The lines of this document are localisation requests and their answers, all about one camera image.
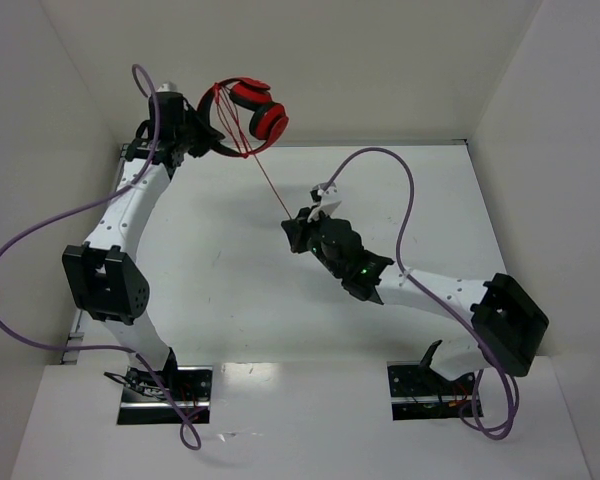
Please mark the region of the red black headphones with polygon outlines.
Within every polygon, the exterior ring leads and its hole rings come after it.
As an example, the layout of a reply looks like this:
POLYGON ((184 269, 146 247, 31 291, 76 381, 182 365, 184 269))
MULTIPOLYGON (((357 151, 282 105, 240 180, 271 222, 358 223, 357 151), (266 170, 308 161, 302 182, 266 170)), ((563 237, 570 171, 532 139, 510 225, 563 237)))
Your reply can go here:
POLYGON ((228 94, 230 101, 252 112, 249 122, 249 134, 255 139, 263 141, 263 144, 254 150, 240 153, 224 146, 221 143, 223 136, 220 135, 217 140, 211 143, 210 149, 223 156, 246 158, 249 155, 259 154, 273 146, 284 133, 289 118, 284 106, 273 101, 269 93, 270 86, 260 80, 249 77, 230 77, 215 83, 198 102, 196 111, 202 122, 208 127, 211 126, 212 104, 220 94, 221 88, 227 86, 230 86, 228 94))

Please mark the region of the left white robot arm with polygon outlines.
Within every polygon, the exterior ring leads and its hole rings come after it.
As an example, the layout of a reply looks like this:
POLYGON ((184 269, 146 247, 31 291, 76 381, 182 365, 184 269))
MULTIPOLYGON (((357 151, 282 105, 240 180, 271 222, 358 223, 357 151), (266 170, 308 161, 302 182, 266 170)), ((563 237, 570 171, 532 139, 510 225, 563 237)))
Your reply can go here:
POLYGON ((160 338, 147 312, 150 286, 136 264, 137 250, 185 155, 206 154, 214 136, 171 83, 159 87, 149 112, 124 149, 116 198, 82 244, 65 248, 62 264, 77 307, 128 348, 126 381, 145 382, 157 397, 169 398, 180 389, 181 374, 173 349, 160 338))

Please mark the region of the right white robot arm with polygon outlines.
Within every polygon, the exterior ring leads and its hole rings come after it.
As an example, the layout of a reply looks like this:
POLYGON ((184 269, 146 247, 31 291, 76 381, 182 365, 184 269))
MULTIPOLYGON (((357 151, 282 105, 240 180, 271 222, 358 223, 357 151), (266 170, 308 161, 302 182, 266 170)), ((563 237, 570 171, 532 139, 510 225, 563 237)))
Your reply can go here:
POLYGON ((399 268, 389 257, 364 248, 347 220, 303 208, 281 227, 295 254, 312 254, 352 297, 404 306, 468 326, 460 337, 428 347, 418 371, 421 387, 440 394, 453 380, 499 367, 512 377, 528 375, 549 326, 548 317, 511 276, 490 280, 451 278, 399 268))

